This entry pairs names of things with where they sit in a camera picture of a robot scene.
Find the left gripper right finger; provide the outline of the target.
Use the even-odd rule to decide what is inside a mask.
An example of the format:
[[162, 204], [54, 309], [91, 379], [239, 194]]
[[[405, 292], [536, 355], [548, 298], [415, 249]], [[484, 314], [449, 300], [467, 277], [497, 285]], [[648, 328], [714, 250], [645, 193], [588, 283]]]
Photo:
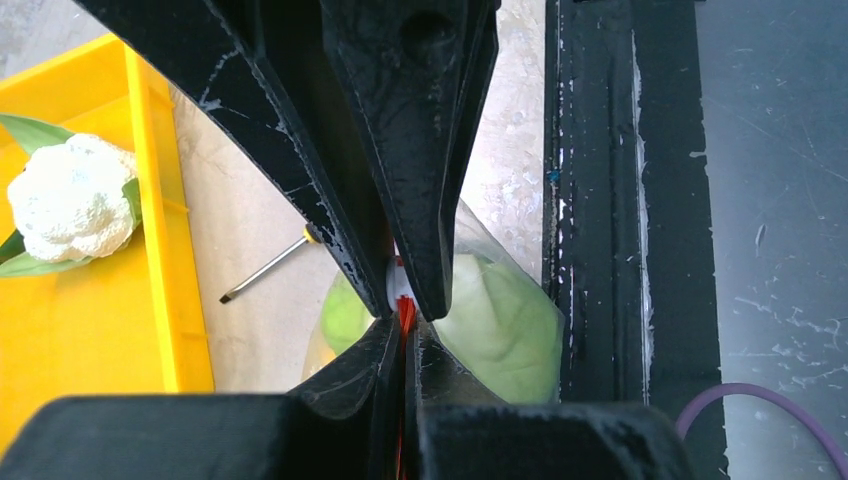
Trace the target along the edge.
[[406, 346], [405, 477], [482, 479], [490, 470], [485, 415], [504, 402], [438, 339], [415, 326]]

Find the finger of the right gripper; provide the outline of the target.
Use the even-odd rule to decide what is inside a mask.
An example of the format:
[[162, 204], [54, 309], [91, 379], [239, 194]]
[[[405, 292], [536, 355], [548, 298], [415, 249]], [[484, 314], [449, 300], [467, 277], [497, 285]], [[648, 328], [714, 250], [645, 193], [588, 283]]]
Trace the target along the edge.
[[318, 230], [369, 312], [391, 313], [388, 223], [329, 69], [317, 1], [86, 1]]
[[322, 45], [350, 109], [341, 143], [364, 171], [334, 210], [338, 261], [370, 312], [391, 313], [398, 252], [424, 319], [452, 304], [454, 221], [498, 53], [496, 1], [325, 1]]

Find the clear orange zip bag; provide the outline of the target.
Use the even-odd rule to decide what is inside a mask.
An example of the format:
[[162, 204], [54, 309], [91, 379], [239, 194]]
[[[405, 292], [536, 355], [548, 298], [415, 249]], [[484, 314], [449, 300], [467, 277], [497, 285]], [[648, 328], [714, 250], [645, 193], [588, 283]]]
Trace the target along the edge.
[[411, 340], [425, 402], [554, 404], [565, 320], [466, 204], [455, 222], [452, 305]]

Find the green toy cabbage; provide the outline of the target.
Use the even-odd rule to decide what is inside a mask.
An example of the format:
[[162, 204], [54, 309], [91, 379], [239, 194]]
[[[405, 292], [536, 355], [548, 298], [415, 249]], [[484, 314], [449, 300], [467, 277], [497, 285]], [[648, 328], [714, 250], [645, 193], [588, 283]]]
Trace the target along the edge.
[[563, 320], [513, 263], [456, 256], [452, 307], [433, 326], [448, 351], [504, 401], [558, 400]]

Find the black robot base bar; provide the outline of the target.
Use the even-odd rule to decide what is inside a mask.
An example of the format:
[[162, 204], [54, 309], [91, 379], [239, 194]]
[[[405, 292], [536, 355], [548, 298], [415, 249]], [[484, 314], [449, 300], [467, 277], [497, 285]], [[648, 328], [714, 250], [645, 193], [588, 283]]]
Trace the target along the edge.
[[720, 359], [696, 5], [550, 1], [542, 283], [565, 317], [566, 451], [588, 479], [725, 463], [674, 420]]

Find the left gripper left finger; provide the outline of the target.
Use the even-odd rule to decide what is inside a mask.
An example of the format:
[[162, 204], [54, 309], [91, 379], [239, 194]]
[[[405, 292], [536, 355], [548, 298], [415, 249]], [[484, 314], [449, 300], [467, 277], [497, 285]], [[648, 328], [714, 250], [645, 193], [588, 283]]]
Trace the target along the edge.
[[307, 479], [395, 479], [401, 330], [377, 320], [365, 335], [288, 392], [297, 405], [292, 470]]

